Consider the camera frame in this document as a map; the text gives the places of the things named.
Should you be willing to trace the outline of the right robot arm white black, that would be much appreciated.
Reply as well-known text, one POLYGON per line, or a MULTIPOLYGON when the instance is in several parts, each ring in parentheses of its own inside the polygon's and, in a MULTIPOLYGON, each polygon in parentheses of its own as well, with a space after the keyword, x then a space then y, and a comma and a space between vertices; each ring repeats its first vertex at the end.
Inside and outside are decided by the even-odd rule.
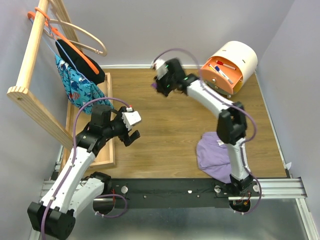
POLYGON ((226 144, 231 166, 228 188, 235 196, 243 195, 253 179, 248 170, 244 144, 247 121, 242 103, 229 101, 208 87, 199 76, 186 74, 177 58, 154 60, 152 68, 156 71, 154 86, 157 92, 167 97, 174 90, 180 91, 201 103, 217 117, 216 133, 226 144))

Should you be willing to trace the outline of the red capped white marker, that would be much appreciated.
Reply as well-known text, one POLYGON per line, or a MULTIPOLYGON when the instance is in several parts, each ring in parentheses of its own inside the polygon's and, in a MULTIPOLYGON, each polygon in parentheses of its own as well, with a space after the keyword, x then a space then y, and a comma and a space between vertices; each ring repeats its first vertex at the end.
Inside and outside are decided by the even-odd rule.
POLYGON ((225 66, 225 67, 230 68, 230 69, 232 69, 232 70, 236 70, 236 68, 235 68, 234 66, 229 65, 229 64, 226 64, 226 63, 224 63, 224 62, 222 62, 222 61, 220 61, 220 60, 217 60, 216 63, 217 63, 218 65, 225 66))

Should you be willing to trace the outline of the orange top drawer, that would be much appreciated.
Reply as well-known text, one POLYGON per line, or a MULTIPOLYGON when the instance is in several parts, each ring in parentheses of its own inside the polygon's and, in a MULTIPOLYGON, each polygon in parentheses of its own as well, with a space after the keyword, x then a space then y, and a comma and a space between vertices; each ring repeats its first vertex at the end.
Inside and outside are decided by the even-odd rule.
POLYGON ((233 88, 238 82, 240 78, 243 78, 243 74, 240 69, 232 63, 230 60, 227 60, 221 56, 212 56, 200 69, 202 74, 202 78, 206 83, 213 87, 214 90, 223 94, 223 95, 234 95, 233 88), (230 69, 223 65, 219 65, 216 61, 221 61, 225 64, 234 66, 236 70, 230 69), (213 67, 218 66, 233 82, 230 84, 222 75, 215 73, 211 68, 208 66, 211 64, 213 67))

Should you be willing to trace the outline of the yellow white pen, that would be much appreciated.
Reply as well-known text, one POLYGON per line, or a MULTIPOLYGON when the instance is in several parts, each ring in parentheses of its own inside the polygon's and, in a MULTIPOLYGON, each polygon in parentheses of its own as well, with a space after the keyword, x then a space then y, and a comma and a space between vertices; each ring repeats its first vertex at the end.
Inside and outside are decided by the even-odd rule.
POLYGON ((214 68, 214 66, 212 66, 211 64, 209 64, 208 66, 209 66, 210 69, 211 69, 212 71, 214 71, 216 74, 218 74, 218 75, 220 74, 219 71, 217 71, 217 70, 214 68))

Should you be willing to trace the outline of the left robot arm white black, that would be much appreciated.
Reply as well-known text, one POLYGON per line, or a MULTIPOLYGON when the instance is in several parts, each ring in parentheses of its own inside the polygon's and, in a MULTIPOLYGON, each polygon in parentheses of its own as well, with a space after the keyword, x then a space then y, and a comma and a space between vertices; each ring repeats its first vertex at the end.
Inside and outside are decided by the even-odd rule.
POLYGON ((93 107, 90 121, 76 135, 75 146, 58 178, 45 196, 38 203, 32 202, 27 209, 35 231, 43 236, 66 240, 77 216, 95 197, 115 196, 111 177, 104 173, 95 172, 83 187, 77 189, 77 186, 108 141, 117 137, 128 147, 140 137, 138 130, 132 134, 129 132, 141 120, 140 114, 132 107, 123 106, 119 110, 108 105, 93 107))

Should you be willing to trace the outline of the blue capped white marker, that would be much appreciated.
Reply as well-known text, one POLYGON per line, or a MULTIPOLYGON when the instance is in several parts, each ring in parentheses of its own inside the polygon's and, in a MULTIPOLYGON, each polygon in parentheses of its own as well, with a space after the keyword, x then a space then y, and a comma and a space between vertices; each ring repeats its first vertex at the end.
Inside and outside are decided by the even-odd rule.
POLYGON ((231 81, 231 79, 216 65, 215 70, 222 75, 231 85, 233 84, 233 82, 231 81))

